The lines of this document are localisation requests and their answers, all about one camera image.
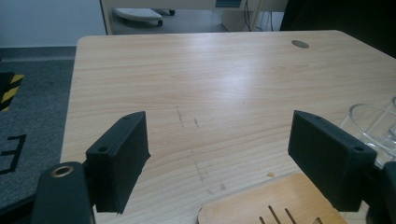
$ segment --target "wooden tabletop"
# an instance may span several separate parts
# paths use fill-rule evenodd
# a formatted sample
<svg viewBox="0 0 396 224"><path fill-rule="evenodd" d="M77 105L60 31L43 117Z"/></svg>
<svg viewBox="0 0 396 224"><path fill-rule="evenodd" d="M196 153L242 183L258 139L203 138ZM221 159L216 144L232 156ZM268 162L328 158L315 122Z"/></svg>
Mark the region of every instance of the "wooden tabletop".
<svg viewBox="0 0 396 224"><path fill-rule="evenodd" d="M196 223L204 204L299 171L293 110L339 123L395 87L395 59L337 31L85 37L62 161L84 161L120 117L147 111L151 158L124 214L96 220Z"/></svg>

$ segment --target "black object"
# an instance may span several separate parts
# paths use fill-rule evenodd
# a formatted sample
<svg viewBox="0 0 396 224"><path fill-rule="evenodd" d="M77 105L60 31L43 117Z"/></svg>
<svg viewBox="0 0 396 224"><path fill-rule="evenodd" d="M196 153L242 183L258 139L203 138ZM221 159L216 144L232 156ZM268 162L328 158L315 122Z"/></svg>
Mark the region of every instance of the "black object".
<svg viewBox="0 0 396 224"><path fill-rule="evenodd" d="M40 176L36 196L9 207L0 222L94 223L94 205L97 212L122 213L150 157L146 113L121 118L86 155L83 164L50 167Z"/></svg>
<svg viewBox="0 0 396 224"><path fill-rule="evenodd" d="M396 162L379 170L373 149L302 111L294 111L289 154L338 211L358 211L364 200L367 223L396 223Z"/></svg>
<svg viewBox="0 0 396 224"><path fill-rule="evenodd" d="M289 0L280 30L339 30L396 58L395 8L394 0Z"/></svg>

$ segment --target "slotted wooden board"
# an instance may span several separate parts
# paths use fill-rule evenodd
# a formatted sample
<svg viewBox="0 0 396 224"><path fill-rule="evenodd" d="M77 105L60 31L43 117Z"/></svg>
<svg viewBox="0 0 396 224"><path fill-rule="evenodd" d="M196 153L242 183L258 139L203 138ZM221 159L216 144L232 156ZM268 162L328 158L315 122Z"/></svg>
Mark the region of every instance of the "slotted wooden board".
<svg viewBox="0 0 396 224"><path fill-rule="evenodd" d="M280 177L254 189L204 205L199 224L346 223L305 174Z"/></svg>

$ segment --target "hazard tape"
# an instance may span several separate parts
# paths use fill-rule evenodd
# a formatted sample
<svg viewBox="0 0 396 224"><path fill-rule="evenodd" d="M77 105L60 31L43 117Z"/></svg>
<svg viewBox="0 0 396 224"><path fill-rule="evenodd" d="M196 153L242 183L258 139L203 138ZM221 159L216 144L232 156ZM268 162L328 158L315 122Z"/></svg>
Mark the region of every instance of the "hazard tape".
<svg viewBox="0 0 396 224"><path fill-rule="evenodd" d="M15 94L17 94L18 88L21 85L23 75L6 73L0 74L0 76L5 76L5 78L1 79L3 82L1 85L3 87L3 90L1 90L0 92L0 96L2 95L0 102L0 111L8 111L9 106L11 105L11 101Z"/></svg>

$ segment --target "glass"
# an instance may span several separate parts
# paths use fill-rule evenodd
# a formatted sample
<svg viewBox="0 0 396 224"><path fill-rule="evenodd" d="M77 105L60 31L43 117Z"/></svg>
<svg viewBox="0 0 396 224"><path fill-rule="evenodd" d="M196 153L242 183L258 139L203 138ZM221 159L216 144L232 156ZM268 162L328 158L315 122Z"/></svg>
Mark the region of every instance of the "glass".
<svg viewBox="0 0 396 224"><path fill-rule="evenodd" d="M396 160L396 109L353 105L340 128L377 152L375 165L379 168Z"/></svg>

